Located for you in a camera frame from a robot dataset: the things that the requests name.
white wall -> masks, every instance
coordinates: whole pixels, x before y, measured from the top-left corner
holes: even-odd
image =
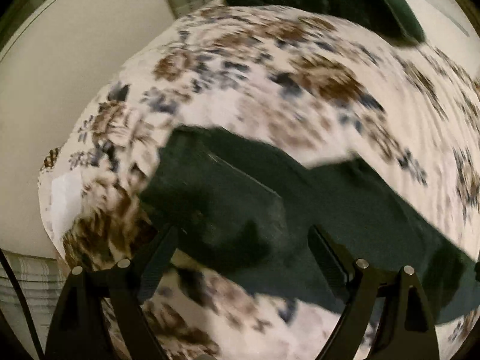
[[[480,73],[480,38],[455,0],[406,0],[427,41],[472,76]]]
[[[0,52],[0,247],[52,257],[37,176],[78,115],[173,22],[166,0],[48,0]]]

black cable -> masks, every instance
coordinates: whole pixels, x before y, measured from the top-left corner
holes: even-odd
[[[20,306],[22,307],[23,315],[25,316],[25,320],[27,321],[28,331],[30,332],[30,336],[32,338],[33,345],[35,346],[35,350],[37,351],[38,358],[40,360],[46,360],[43,353],[42,345],[40,344],[40,340],[38,338],[37,330],[35,329],[32,314],[30,314],[30,309],[28,308],[27,301],[25,299],[25,296],[23,295],[22,289],[20,288],[20,284],[18,283],[18,280],[15,277],[13,270],[11,269],[10,264],[8,264],[7,258],[3,254],[2,249],[0,249],[0,263],[11,282],[11,285],[13,286],[15,293],[18,296],[18,300],[20,300]]]

bed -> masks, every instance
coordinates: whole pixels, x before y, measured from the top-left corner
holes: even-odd
[[[138,194],[159,164],[158,149],[177,126],[222,127],[305,167],[363,158],[477,261],[479,86],[429,44],[396,49],[335,17],[216,0],[130,58],[50,151],[38,183],[43,224],[70,268],[131,258],[155,232]],[[312,303],[247,293],[181,251],[172,266],[142,305],[172,359],[310,359],[339,318]],[[185,270],[206,289],[208,305],[185,290]],[[107,302],[105,313],[128,357]],[[436,326],[442,359],[478,316],[473,307]],[[374,331],[369,326],[359,359]]]

white paper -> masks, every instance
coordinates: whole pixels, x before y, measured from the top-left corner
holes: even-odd
[[[50,217],[52,221],[53,243],[62,257],[65,256],[62,237],[82,208],[82,176],[76,168],[52,181]]]

blanket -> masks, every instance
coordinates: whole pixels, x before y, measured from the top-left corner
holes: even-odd
[[[131,258],[156,233],[138,195],[172,130],[222,127],[306,168],[361,157],[477,261],[479,95],[480,83],[428,44],[397,49],[337,17],[217,1],[177,20],[88,104],[45,159],[42,220],[70,267],[107,269]],[[191,290],[199,287],[203,305]],[[188,360],[313,359],[339,319],[315,303],[250,294],[180,250],[142,309],[170,358]],[[105,313],[127,358],[107,302]],[[442,359],[478,315],[473,309],[436,326]]]
[[[199,127],[174,130],[161,158],[140,194],[142,209],[159,230],[181,228],[182,251],[250,295],[343,311],[345,282],[320,271],[307,245],[315,224],[354,259],[394,272],[412,266],[437,324],[480,305],[474,261],[363,159],[306,169],[272,145]],[[202,305],[203,290],[201,281],[189,290]]]

